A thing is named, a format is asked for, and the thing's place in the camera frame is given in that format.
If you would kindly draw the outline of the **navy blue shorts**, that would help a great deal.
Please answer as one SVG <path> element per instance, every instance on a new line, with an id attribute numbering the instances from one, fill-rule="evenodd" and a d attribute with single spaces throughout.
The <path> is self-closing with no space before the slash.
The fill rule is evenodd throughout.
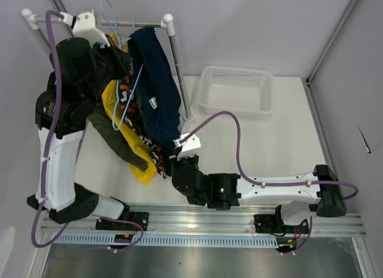
<path id="1" fill-rule="evenodd" d="M 144 113 L 144 131 L 159 144 L 175 148 L 180 135 L 181 98 L 167 57 L 153 28 L 141 28 L 131 34 L 128 43 L 132 66 L 138 72 L 143 66 L 143 79 L 138 84 L 139 106 Z"/>

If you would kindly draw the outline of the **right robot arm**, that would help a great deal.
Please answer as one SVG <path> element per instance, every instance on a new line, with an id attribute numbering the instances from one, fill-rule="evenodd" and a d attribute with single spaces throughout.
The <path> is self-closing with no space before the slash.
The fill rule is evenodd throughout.
<path id="1" fill-rule="evenodd" d="M 246 180 L 236 173 L 204 174 L 199 157 L 172 158 L 172 185 L 189 204 L 215 210 L 274 204 L 273 225 L 280 232 L 310 217 L 346 215 L 339 182 L 331 168 L 319 164 L 313 171 L 288 177 Z"/>

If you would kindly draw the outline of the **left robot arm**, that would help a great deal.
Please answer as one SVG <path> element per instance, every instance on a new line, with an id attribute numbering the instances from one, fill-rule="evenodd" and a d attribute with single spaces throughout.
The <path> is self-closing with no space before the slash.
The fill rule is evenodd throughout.
<path id="1" fill-rule="evenodd" d="M 50 61 L 54 71 L 35 105 L 41 144 L 40 183 L 27 204 L 46 210 L 58 224 L 93 215 L 108 217 L 116 230 L 124 230 L 130 223 L 124 204 L 86 189 L 74 177 L 86 121 L 107 85 L 128 73 L 129 56 L 113 43 L 103 45 L 73 37 L 54 46 Z"/>

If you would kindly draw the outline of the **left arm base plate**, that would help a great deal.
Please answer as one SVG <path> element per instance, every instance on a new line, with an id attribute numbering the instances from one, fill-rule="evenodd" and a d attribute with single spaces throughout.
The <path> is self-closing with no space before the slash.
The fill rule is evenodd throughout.
<path id="1" fill-rule="evenodd" d="M 105 231 L 147 231 L 148 212 L 125 211 L 117 219 L 101 217 L 96 222 L 96 230 Z"/>

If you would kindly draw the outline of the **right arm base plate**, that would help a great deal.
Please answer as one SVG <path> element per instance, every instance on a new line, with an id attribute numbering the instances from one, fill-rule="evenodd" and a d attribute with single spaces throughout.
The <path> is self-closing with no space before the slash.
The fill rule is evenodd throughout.
<path id="1" fill-rule="evenodd" d="M 308 234 L 309 222 L 307 219 L 299 225 L 285 225 L 283 222 L 271 214 L 254 215 L 254 226 L 258 234 L 270 234 L 282 237 L 286 234 Z"/>

